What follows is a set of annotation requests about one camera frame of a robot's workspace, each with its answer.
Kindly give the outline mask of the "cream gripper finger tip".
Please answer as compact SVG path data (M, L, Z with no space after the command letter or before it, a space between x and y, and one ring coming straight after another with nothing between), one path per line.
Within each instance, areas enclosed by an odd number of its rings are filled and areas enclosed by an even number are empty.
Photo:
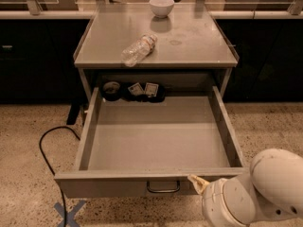
M193 184L194 189L199 195L203 195L209 185L209 181L197 175L190 174L187 179Z

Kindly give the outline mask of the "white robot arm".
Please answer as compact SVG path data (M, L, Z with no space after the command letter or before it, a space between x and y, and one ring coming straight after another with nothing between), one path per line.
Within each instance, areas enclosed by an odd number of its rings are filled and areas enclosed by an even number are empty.
M303 157L288 150L263 150L247 173L230 179L188 179L202 196L203 215L212 227L303 218Z

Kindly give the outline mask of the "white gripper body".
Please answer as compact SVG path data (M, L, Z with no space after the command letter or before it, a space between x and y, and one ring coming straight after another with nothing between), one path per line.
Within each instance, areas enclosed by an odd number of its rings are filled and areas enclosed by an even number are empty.
M248 227L257 213L251 187L239 177L210 183L202 197L203 214L210 226Z

